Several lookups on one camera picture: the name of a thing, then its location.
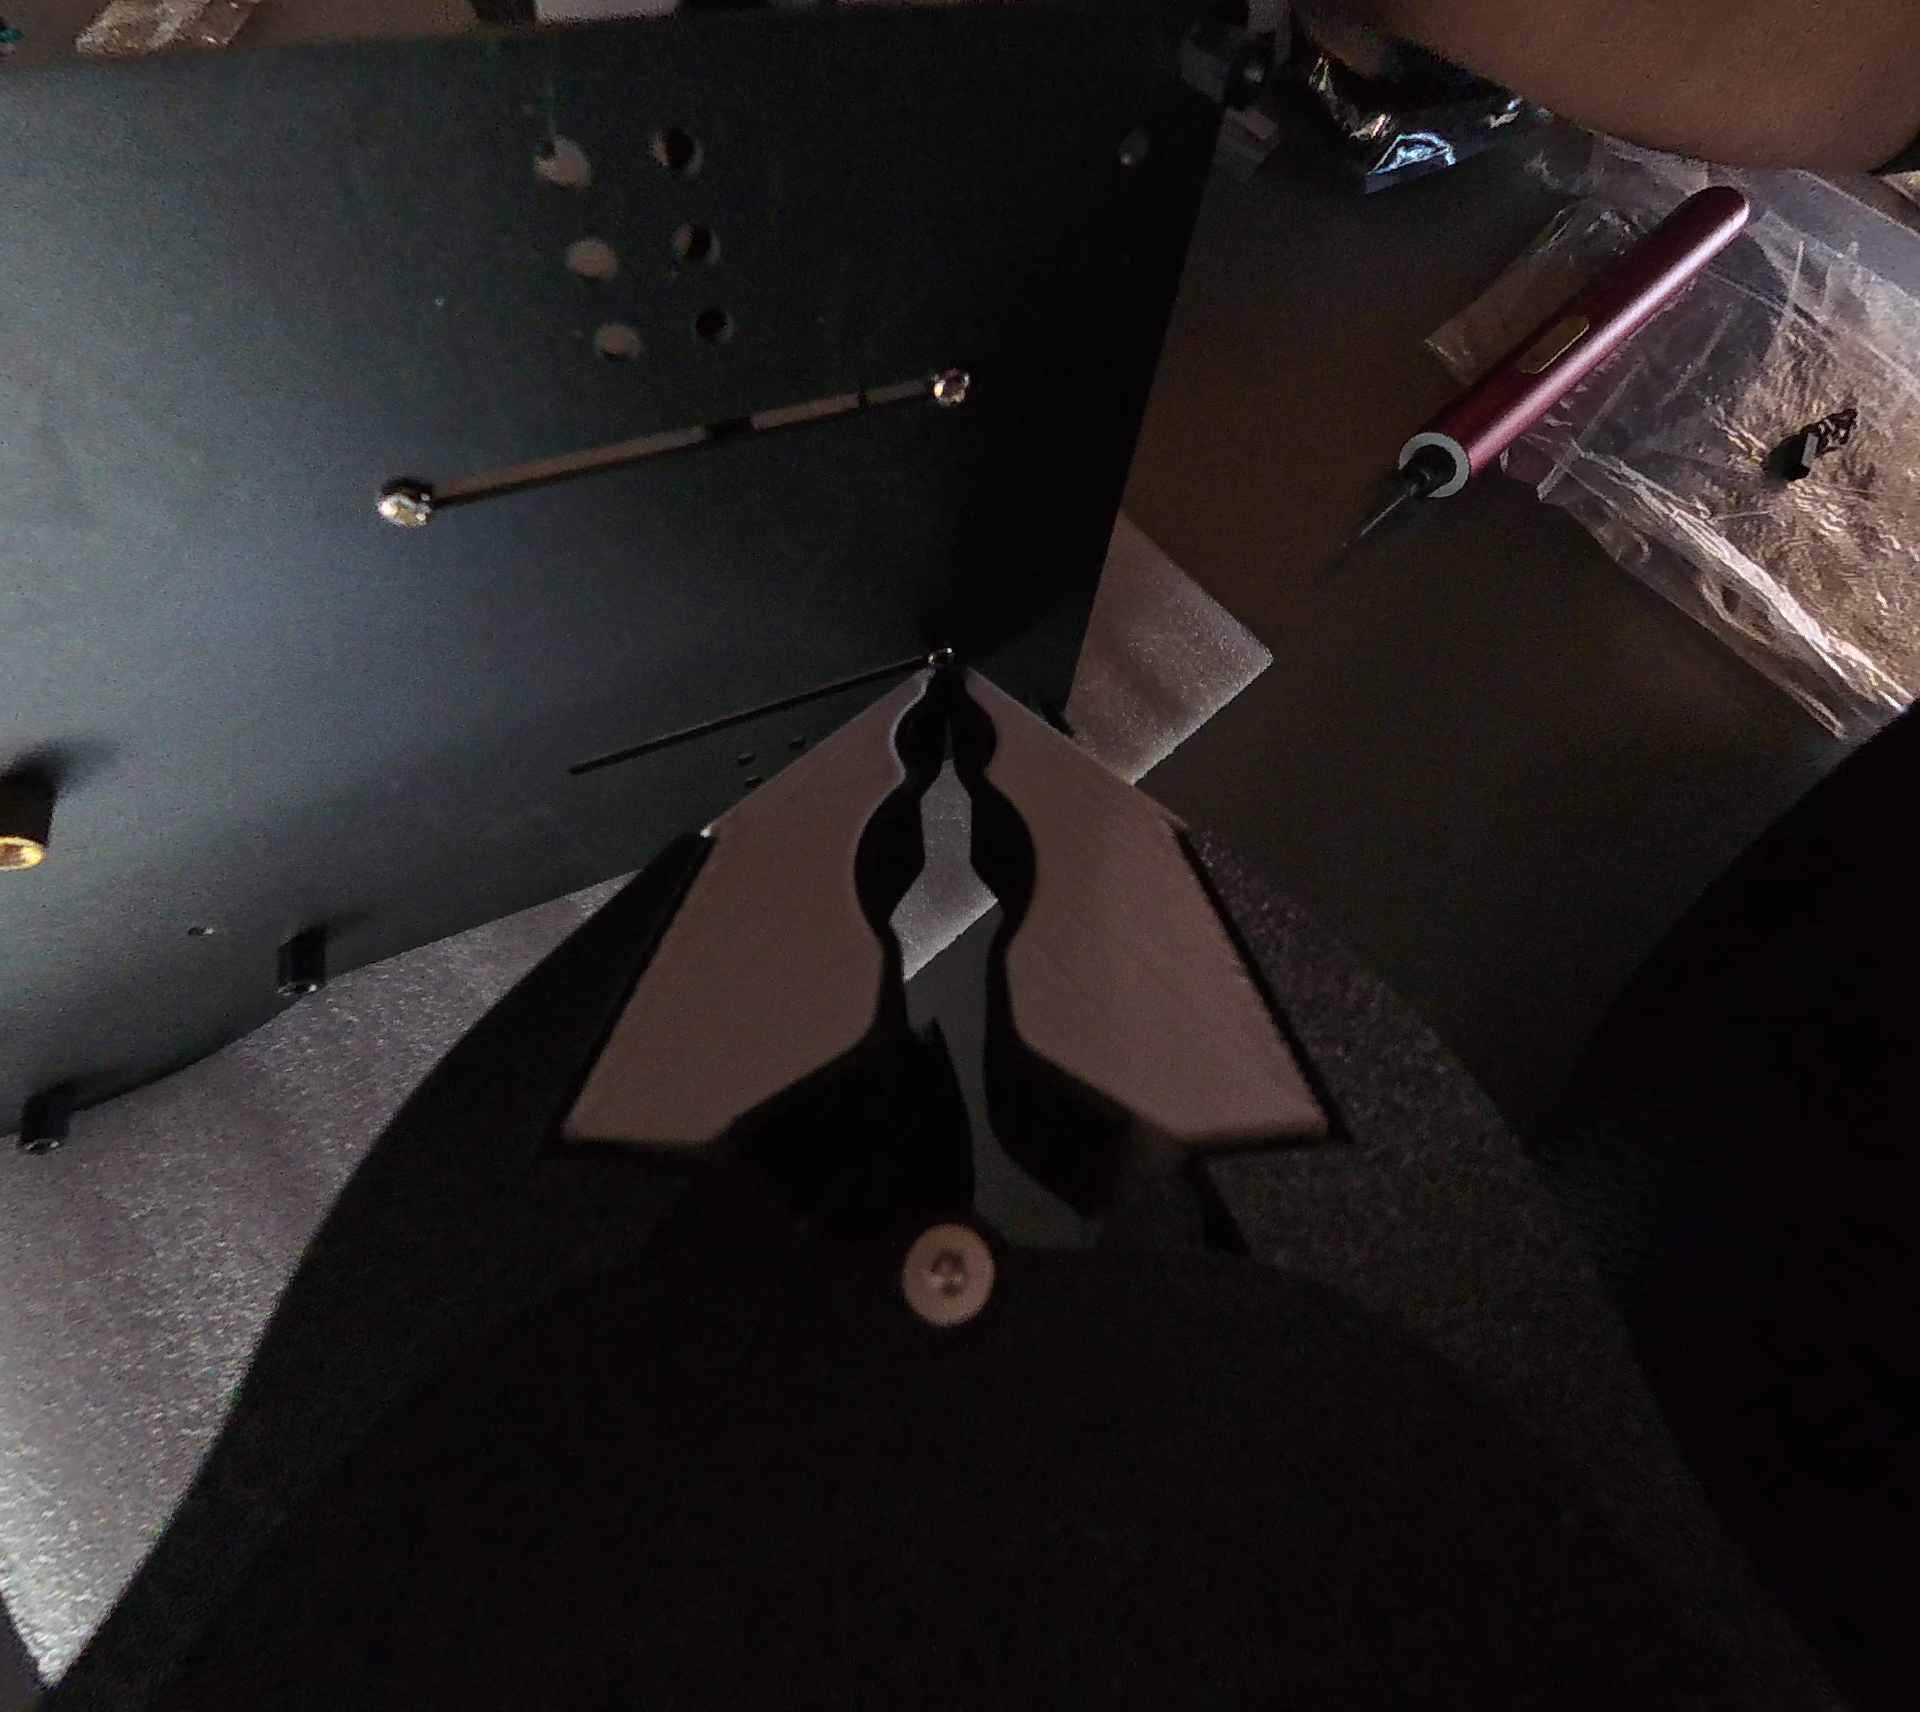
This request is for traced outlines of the pile of clear plastic bags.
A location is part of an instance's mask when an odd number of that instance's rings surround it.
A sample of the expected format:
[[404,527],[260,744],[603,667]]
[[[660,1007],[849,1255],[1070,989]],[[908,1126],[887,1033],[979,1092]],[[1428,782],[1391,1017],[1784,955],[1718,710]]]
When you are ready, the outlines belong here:
[[[1430,355],[1479,381],[1683,200],[1738,187],[1741,239],[1502,469],[1836,739],[1873,739],[1918,692],[1917,216],[1633,146],[1541,176],[1565,207]],[[1850,405],[1844,450],[1777,477],[1790,435]]]

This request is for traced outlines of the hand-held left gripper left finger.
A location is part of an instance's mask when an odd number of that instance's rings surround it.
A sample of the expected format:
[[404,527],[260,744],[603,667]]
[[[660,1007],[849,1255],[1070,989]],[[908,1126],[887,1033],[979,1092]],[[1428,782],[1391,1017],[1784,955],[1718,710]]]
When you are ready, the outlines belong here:
[[949,680],[920,669],[716,818],[563,1132],[702,1150],[901,1024]]

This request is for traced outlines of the blue toy robot arm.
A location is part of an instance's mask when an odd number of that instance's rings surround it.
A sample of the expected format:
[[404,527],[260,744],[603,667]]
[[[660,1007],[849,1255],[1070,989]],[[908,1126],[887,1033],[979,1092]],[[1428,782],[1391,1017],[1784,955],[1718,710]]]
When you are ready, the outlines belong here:
[[940,653],[1061,718],[1246,0],[5,72],[5,1132],[632,875]]

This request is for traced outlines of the dark grey desk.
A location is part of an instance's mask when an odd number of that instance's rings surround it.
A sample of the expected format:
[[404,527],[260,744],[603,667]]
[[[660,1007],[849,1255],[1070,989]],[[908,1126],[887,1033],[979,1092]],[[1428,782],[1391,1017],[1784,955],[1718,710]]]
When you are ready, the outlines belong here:
[[1836,754],[1510,482],[1319,582],[1445,391],[1425,335],[1548,198],[1522,155],[1360,197],[1308,140],[1205,190],[1120,501],[1277,648],[1169,797],[1253,836],[1530,1108],[1684,895]]

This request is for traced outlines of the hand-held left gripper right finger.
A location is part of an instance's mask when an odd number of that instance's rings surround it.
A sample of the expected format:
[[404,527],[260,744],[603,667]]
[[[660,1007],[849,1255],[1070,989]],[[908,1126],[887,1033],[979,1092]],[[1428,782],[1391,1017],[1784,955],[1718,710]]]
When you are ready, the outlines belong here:
[[960,779],[1015,1048],[1178,1146],[1333,1135],[1181,818],[975,671]]

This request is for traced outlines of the white foam sheet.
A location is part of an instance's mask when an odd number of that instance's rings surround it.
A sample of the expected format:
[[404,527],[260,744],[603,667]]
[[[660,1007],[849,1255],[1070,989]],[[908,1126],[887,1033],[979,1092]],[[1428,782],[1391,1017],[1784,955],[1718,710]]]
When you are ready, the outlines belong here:
[[[1068,692],[1076,744],[1140,782],[1274,665],[1133,521],[1111,544]],[[998,913],[971,808],[924,803],[927,872],[894,915],[997,1204],[1040,1196],[989,1152],[984,974]],[[334,981],[241,1043],[81,1112],[63,1149],[5,1150],[5,1609],[31,1694],[81,1657],[171,1522],[267,1322],[401,1105],[630,875]]]

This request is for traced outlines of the dark foil bag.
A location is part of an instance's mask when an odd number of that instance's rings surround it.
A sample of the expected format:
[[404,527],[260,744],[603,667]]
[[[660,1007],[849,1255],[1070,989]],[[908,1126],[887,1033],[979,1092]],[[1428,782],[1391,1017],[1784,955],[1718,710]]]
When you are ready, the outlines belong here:
[[1383,72],[1308,45],[1298,77],[1348,176],[1366,195],[1456,169],[1552,121],[1525,95],[1408,45],[1391,46]]

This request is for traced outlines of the dark red screwdriver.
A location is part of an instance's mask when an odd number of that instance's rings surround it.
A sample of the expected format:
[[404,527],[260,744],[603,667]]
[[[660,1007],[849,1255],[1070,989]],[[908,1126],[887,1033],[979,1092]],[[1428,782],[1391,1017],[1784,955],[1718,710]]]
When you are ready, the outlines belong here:
[[1741,189],[1709,187],[1690,195],[1545,324],[1525,333],[1405,442],[1393,482],[1327,573],[1339,573],[1403,509],[1459,497],[1679,301],[1742,235],[1751,216],[1752,205]]

